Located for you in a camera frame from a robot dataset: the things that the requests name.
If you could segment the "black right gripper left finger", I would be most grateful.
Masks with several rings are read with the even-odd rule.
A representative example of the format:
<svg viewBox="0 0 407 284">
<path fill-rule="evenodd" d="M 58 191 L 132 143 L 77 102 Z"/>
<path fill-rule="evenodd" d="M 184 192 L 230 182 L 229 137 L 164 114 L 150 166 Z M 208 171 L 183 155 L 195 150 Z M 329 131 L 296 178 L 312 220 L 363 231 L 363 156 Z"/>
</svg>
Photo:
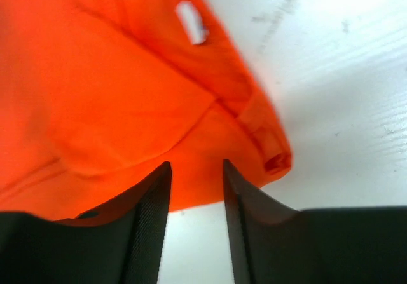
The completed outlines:
<svg viewBox="0 0 407 284">
<path fill-rule="evenodd" d="M 162 163 L 137 185 L 74 219 L 1 213 L 2 283 L 156 283 L 172 169 Z"/>
</svg>

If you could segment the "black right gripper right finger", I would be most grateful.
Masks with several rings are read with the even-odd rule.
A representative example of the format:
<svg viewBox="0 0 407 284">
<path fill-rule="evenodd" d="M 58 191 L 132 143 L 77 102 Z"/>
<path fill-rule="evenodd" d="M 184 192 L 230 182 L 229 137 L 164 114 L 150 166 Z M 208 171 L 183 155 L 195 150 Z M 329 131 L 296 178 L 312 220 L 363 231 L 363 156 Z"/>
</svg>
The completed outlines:
<svg viewBox="0 0 407 284">
<path fill-rule="evenodd" d="M 294 210 L 223 163 L 235 283 L 405 283 L 406 208 Z"/>
</svg>

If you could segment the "orange t-shirt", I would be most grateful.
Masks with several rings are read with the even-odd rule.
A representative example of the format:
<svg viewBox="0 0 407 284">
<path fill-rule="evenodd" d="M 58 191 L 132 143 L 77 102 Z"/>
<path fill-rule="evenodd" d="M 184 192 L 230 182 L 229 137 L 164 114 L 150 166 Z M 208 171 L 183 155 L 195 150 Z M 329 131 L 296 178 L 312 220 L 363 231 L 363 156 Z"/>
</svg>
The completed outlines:
<svg viewBox="0 0 407 284">
<path fill-rule="evenodd" d="M 223 161 L 257 187 L 292 152 L 205 0 L 1 0 L 1 210 L 59 220 L 161 163 L 170 210 L 223 199 Z"/>
</svg>

